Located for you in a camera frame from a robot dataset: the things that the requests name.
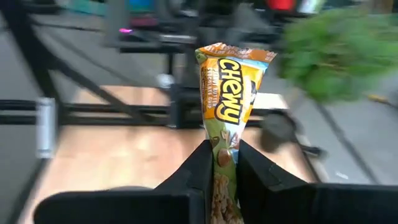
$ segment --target wooden table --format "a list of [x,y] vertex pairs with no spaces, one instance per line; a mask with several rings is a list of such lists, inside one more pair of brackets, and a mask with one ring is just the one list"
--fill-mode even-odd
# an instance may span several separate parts
[[[169,99],[154,88],[104,87],[132,105],[169,103]],[[103,103],[87,91],[79,92],[75,102]],[[286,108],[286,105],[279,95],[261,93],[255,107]],[[60,136],[57,153],[37,181],[19,223],[33,223],[35,206],[44,198],[59,192],[128,185],[154,188],[176,171],[204,138],[202,129],[67,126]],[[290,173],[307,182],[315,181],[297,146],[286,144],[277,153],[266,153],[261,150],[256,128],[246,128],[243,139]]]

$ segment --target concrete floor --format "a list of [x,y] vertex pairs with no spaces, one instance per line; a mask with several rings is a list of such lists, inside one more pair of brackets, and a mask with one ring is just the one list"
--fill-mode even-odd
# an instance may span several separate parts
[[[40,17],[39,19],[54,24],[101,27],[100,18],[84,15],[67,14],[60,17]],[[61,35],[85,51],[90,57],[119,71],[133,82],[123,83],[117,78],[111,77],[106,71],[89,64],[76,56],[70,49],[54,41],[49,36],[49,32]],[[99,85],[154,86],[154,75],[163,71],[164,56],[120,55],[114,49],[101,47],[103,40],[101,34],[53,28],[42,29],[39,34],[57,55]],[[33,82],[29,79],[29,71],[8,33],[0,35],[0,68],[3,71],[0,78],[0,99],[34,100],[39,96]],[[275,77],[275,73],[276,66],[271,67],[263,81],[261,91],[287,93],[287,84]],[[54,75],[57,76],[57,85],[65,100],[71,100],[78,87],[74,83],[58,77],[57,74]],[[398,90],[397,75],[385,79],[376,93],[393,97],[396,90]],[[395,138],[398,133],[398,111],[366,100],[327,106],[327,108],[359,151],[360,156],[376,174],[380,183],[398,184],[398,173],[395,172],[398,159],[398,150],[396,150],[398,140]],[[369,177],[347,149],[337,140],[311,100],[304,100],[293,111],[293,114],[303,124],[310,142],[329,152],[330,156],[322,161],[327,173],[327,181],[354,184],[371,183]],[[0,159],[0,182],[3,183],[0,191],[1,224],[9,215],[10,205],[15,201],[37,162],[35,158],[35,128],[32,126],[0,126]]]

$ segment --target green plant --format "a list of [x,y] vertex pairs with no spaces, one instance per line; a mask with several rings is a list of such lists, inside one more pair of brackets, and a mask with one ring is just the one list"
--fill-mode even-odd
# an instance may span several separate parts
[[398,27],[360,8],[294,22],[284,41],[281,77],[321,103],[355,100],[398,66]]

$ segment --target yellow wrapper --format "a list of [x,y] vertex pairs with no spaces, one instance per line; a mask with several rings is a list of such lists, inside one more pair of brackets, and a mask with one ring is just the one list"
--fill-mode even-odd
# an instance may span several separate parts
[[243,223],[236,198],[239,141],[274,52],[217,43],[196,50],[203,122],[213,146],[212,224]]

